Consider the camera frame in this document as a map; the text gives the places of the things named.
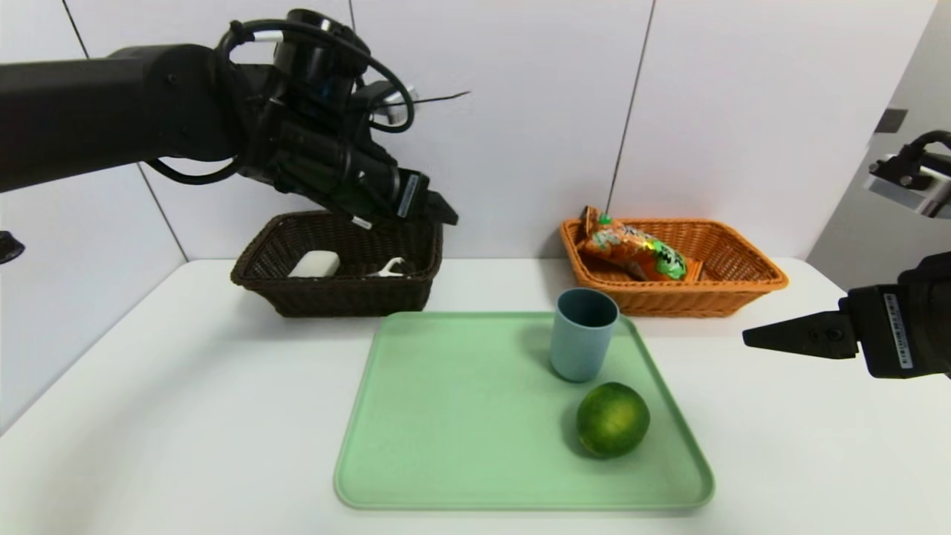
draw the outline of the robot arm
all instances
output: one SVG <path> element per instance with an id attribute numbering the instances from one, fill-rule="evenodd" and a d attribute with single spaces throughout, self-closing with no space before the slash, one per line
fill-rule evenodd
<path id="1" fill-rule="evenodd" d="M 926 217 L 951 217 L 951 132 L 935 130 L 872 164 L 865 187 Z M 747 346 L 828 359 L 854 358 L 862 345 L 874 377 L 951 377 L 951 252 L 929 256 L 898 284 L 860 287 L 819 312 L 743 333 Z"/>
<path id="2" fill-rule="evenodd" d="M 234 48 L 260 37 L 279 43 L 274 65 L 230 62 Z M 387 80 L 364 85 L 368 68 Z M 382 109 L 402 123 L 374 122 Z M 190 185 L 237 172 L 366 228 L 458 219 L 425 174 L 399 168 L 371 139 L 370 129 L 413 124 L 410 91 L 352 30 L 313 11 L 232 23 L 215 49 L 136 47 L 104 59 L 0 66 L 0 117 L 0 192 L 146 162 Z M 165 156 L 232 161 L 188 176 Z"/>

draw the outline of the blue cup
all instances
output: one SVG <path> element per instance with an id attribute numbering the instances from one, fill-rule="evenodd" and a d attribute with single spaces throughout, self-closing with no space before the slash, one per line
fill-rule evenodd
<path id="1" fill-rule="evenodd" d="M 596 289 L 577 287 L 558 296 L 552 329 L 554 371 L 574 383 L 597 377 L 619 315 L 614 300 Z"/>

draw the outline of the orange wicker basket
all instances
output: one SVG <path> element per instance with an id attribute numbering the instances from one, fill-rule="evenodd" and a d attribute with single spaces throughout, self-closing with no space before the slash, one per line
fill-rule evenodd
<path id="1" fill-rule="evenodd" d="M 739 232 L 707 219 L 621 219 L 653 234 L 687 258 L 687 278 L 634 281 L 625 271 L 579 253 L 581 220 L 561 225 L 561 239 L 578 285 L 610 295 L 629 316 L 712 318 L 729 316 L 789 284 L 786 275 Z"/>

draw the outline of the gray wall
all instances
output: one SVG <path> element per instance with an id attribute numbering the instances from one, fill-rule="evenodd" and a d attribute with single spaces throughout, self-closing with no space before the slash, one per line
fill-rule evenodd
<path id="1" fill-rule="evenodd" d="M 928 130 L 951 129 L 951 1 L 935 8 L 891 106 L 909 109 L 901 131 L 872 137 L 848 191 L 809 253 L 808 262 L 845 289 L 894 282 L 922 257 L 951 250 L 951 221 L 921 217 L 862 188 L 876 159 Z"/>

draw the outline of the label sticker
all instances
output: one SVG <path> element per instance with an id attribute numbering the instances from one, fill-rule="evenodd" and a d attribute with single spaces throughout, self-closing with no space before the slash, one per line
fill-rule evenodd
<path id="1" fill-rule="evenodd" d="M 888 323 L 892 327 L 892 337 L 895 339 L 895 350 L 898 352 L 898 362 L 902 369 L 911 369 L 915 365 L 911 362 L 911 348 L 908 346 L 908 335 L 904 330 L 902 311 L 898 307 L 898 296 L 894 293 L 884 293 L 885 311 L 888 312 Z"/>
<path id="2" fill-rule="evenodd" d="M 399 217 L 406 217 L 406 212 L 410 211 L 410 203 L 413 202 L 413 196 L 416 195 L 418 186 L 419 175 L 411 174 L 410 181 L 406 185 L 406 190 L 403 192 L 403 200 L 399 202 L 399 209 L 397 210 Z"/>
<path id="3" fill-rule="evenodd" d="M 353 222 L 354 222 L 354 225 L 356 225 L 357 227 L 363 227 L 363 228 L 366 228 L 367 230 L 373 228 L 373 224 L 372 224 L 372 223 L 370 223 L 369 221 L 363 219 L 362 217 L 357 217 L 356 215 L 354 216 L 354 218 L 353 218 L 351 221 L 353 221 Z"/>

